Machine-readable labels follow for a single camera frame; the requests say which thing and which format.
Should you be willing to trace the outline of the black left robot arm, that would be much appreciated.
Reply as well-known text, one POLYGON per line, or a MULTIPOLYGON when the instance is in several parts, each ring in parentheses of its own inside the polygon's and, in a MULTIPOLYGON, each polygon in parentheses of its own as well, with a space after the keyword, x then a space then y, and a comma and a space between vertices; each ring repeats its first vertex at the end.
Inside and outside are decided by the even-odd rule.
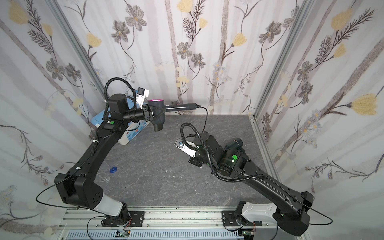
POLYGON ((149 108, 143 105, 149 91, 135 90, 126 80, 115 77, 104 88, 106 108, 103 122, 96 130, 96 137, 83 156, 65 174, 58 174, 54 183, 63 203, 104 214, 104 227, 124 227, 131 220, 127 204, 116 201, 95 183, 96 175, 109 151, 125 134, 129 123, 149 119, 149 108), (114 81, 126 84, 132 95, 108 95, 114 81))

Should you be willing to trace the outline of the black hair dryer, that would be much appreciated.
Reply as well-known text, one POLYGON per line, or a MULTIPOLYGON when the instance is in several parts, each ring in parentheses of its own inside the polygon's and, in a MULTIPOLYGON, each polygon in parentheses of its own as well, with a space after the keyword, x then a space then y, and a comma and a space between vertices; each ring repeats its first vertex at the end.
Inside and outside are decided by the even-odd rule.
POLYGON ((167 112, 189 111, 198 108, 196 103, 165 105, 164 100, 149 100, 147 105, 150 108, 150 122, 152 123, 155 132, 159 132, 163 129, 167 112))

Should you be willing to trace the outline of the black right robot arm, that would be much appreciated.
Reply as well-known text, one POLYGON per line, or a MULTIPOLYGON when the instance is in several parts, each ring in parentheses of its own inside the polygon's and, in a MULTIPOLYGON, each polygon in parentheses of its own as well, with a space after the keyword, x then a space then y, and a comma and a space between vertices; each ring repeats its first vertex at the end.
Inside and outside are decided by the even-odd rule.
POLYGON ((207 165, 217 179, 244 183, 261 193, 277 207, 272 217, 285 232, 299 237, 309 228, 308 210, 314 196, 295 191, 261 170, 249 159, 241 139, 234 139, 222 147, 214 136, 208 132, 200 133, 191 123, 183 123, 180 134, 176 146, 190 156, 190 164, 207 165))

